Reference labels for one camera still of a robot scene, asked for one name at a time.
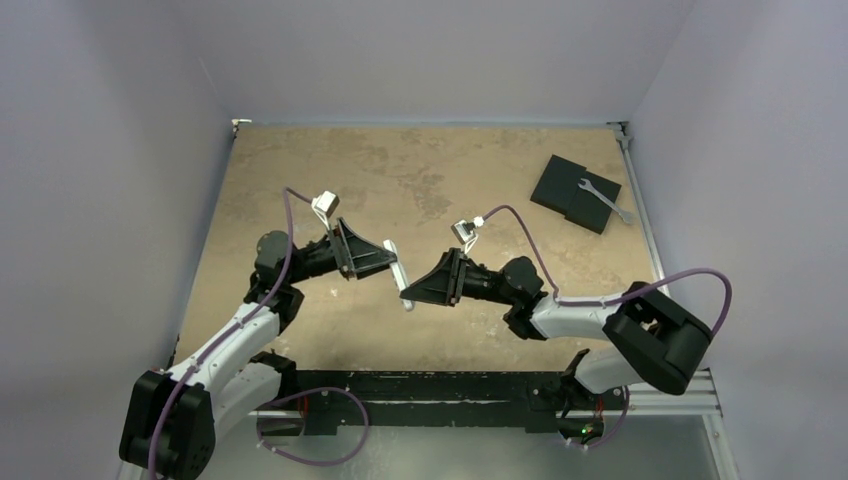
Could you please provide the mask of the white remote control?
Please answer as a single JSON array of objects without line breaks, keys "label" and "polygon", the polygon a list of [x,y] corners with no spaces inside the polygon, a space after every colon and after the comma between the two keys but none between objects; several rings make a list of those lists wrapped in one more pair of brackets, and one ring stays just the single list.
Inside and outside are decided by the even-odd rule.
[{"label": "white remote control", "polygon": [[[398,292],[402,292],[409,286],[408,278],[406,275],[406,271],[403,265],[400,262],[400,255],[398,253],[398,249],[396,244],[391,239],[385,239],[383,241],[383,247],[393,253],[395,255],[395,260],[389,265],[392,273],[393,280],[397,287]],[[401,298],[401,303],[406,312],[411,312],[415,308],[415,302],[412,300]]]}]

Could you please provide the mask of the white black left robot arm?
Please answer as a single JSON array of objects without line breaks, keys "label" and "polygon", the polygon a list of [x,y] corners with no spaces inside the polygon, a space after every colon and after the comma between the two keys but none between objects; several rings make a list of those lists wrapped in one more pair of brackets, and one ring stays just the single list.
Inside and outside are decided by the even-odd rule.
[{"label": "white black left robot arm", "polygon": [[264,349],[303,303],[295,283],[334,271],[364,279],[389,270],[400,287],[407,284],[396,245],[372,243],[344,219],[302,248],[287,233],[270,231],[256,252],[244,302],[225,326],[182,362],[135,382],[118,450],[122,461],[156,477],[196,479],[217,441],[250,411],[295,402],[295,362]]}]

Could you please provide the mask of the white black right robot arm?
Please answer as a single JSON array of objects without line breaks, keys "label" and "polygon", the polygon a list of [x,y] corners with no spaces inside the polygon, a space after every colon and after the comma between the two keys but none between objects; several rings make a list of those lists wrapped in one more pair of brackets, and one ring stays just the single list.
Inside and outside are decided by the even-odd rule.
[{"label": "white black right robot arm", "polygon": [[392,264],[391,272],[406,309],[416,303],[453,307],[469,298],[508,306],[503,319],[521,339],[609,341],[610,347],[575,359],[562,379],[563,397],[576,407],[614,387],[637,383],[681,395],[714,338],[702,320],[644,282],[633,283],[610,300],[556,300],[526,256],[493,271],[451,248],[415,281],[407,279],[399,263]]}]

